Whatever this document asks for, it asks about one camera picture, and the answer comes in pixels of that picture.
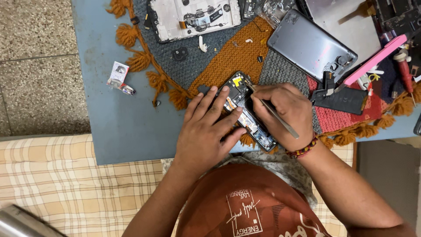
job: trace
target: grey phone back cover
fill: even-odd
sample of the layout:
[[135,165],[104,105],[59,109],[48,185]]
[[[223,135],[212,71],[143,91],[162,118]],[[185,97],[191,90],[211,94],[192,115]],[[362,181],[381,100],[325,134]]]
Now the grey phone back cover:
[[285,15],[267,45],[321,83],[324,71],[332,72],[337,82],[358,58],[355,52],[295,9]]

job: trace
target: red t-shirt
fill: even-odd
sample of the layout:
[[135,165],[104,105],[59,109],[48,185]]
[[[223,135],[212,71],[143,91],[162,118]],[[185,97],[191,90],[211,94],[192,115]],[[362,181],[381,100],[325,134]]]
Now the red t-shirt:
[[176,236],[329,236],[304,196],[274,173],[229,164],[203,176],[181,214]]

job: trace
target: plastic bag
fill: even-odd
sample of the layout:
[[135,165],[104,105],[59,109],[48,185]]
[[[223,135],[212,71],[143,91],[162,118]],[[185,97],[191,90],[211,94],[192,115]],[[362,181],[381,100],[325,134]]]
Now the plastic bag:
[[257,0],[254,12],[276,29],[294,5],[295,0]]

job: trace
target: phone motherboard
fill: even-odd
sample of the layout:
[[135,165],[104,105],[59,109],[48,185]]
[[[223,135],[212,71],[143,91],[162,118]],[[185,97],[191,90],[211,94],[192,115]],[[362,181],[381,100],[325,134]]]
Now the phone motherboard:
[[247,130],[247,133],[265,150],[270,151],[277,146],[277,141],[269,134],[267,128],[257,118],[253,111],[253,101],[250,95],[253,93],[252,90],[247,86],[253,83],[250,77],[243,72],[239,71],[234,74],[223,86],[229,87],[229,95],[224,104],[224,108],[227,111],[232,111],[237,106],[243,108],[242,114],[238,119],[238,123],[241,124]]

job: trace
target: red screwdriver handle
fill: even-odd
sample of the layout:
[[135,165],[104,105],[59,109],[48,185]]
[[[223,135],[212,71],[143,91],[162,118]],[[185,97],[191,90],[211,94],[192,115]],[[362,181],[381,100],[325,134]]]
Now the red screwdriver handle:
[[412,76],[409,74],[408,63],[403,60],[402,62],[397,63],[399,66],[400,74],[402,75],[402,82],[405,85],[406,91],[412,93],[414,90],[412,88]]

